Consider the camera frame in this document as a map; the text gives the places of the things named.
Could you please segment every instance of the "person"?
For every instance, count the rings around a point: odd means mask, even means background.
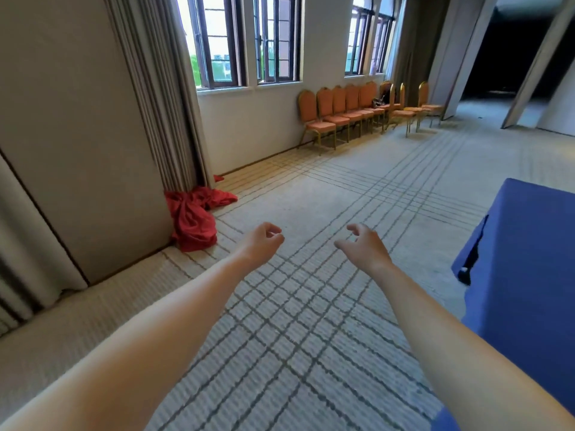
[[[350,224],[335,246],[375,280],[460,428],[575,430],[575,418],[396,267],[375,231]],[[16,412],[1,431],[143,430],[188,368],[234,288],[284,242],[265,223],[233,253],[121,326]]]

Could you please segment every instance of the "window frame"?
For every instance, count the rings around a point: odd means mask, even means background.
[[[393,18],[392,16],[389,15],[385,15],[384,13],[378,13],[377,15],[377,22],[376,22],[376,30],[377,30],[377,26],[380,24],[382,24],[382,28],[383,28],[383,24],[386,24],[386,29],[385,29],[385,34],[384,33],[380,33],[379,37],[377,39],[377,42],[375,42],[374,46],[373,46],[373,51],[374,51],[374,56],[372,57],[372,65],[373,65],[373,60],[376,61],[376,74],[381,74],[384,71],[384,64],[385,64],[385,57],[388,53],[389,50],[389,42],[390,42],[390,37],[392,34],[392,26],[393,26],[393,21],[395,21],[395,18]]]
[[[348,48],[352,47],[352,51],[351,51],[351,61],[349,64],[349,71],[345,70],[345,76],[361,75],[363,72],[363,64],[365,62],[365,54],[367,52],[367,42],[369,40],[368,36],[370,32],[371,19],[374,15],[374,11],[367,9],[365,7],[354,5],[351,10],[352,20],[354,19],[354,15],[356,15],[354,43],[353,45],[349,45],[349,37],[348,37],[347,47]],[[364,19],[364,25],[360,30],[360,24],[362,22],[362,19]]]
[[[196,57],[198,59],[201,89],[218,89],[244,86],[246,84],[246,70],[244,59],[244,39],[241,15],[241,0],[224,0],[223,9],[208,8],[209,11],[223,11],[226,18],[226,35],[209,35],[206,24],[204,0],[187,0],[190,9],[191,26],[194,32]],[[226,37],[228,40],[229,66],[231,81],[215,80],[213,77],[212,59],[209,46],[210,37]]]
[[[288,81],[299,81],[299,48],[301,42],[301,0],[290,1],[289,20],[279,19],[279,1],[274,1],[273,19],[268,19],[269,12],[267,9],[268,0],[254,0],[254,25],[255,25],[255,45],[256,45],[256,65],[258,84],[285,83]],[[269,21],[273,21],[274,37],[269,38]],[[289,41],[280,41],[279,23],[289,21]],[[289,43],[288,59],[279,58],[279,43]],[[270,57],[269,43],[273,43],[274,58],[274,75],[270,75]],[[287,61],[289,73],[287,76],[279,75],[280,61]]]

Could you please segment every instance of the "blue table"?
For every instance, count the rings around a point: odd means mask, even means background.
[[[507,179],[451,269],[462,322],[575,414],[575,194]]]

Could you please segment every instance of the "hand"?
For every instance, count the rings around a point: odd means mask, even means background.
[[[268,262],[284,243],[281,232],[277,225],[264,222],[246,234],[232,254],[240,257],[251,272]]]
[[[358,238],[355,242],[340,239],[335,247],[341,249],[349,261],[368,275],[372,275],[378,265],[393,265],[384,243],[377,233],[364,224],[349,224],[347,229]]]

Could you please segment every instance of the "chair backrest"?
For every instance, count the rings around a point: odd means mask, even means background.
[[[355,110],[359,107],[359,88],[355,84],[346,86],[346,108]]]
[[[345,113],[346,111],[346,90],[341,86],[332,89],[334,93],[334,113]]]
[[[403,110],[405,107],[405,85],[401,83],[399,87],[399,108]]]
[[[359,89],[360,107],[371,107],[377,95],[377,85],[374,81],[368,81]]]
[[[395,85],[392,83],[392,86],[389,88],[389,105],[393,107],[395,104]]]
[[[389,92],[392,88],[393,83],[389,80],[385,80],[382,84],[379,85],[379,98],[383,98],[383,96]]]
[[[334,114],[334,93],[331,90],[321,88],[317,92],[317,109],[319,110],[320,118]]]
[[[317,119],[316,94],[312,91],[303,90],[297,96],[299,117],[302,122],[315,121]]]
[[[427,104],[429,100],[429,83],[424,81],[419,85],[419,102],[417,103],[418,107],[421,107],[424,104]]]

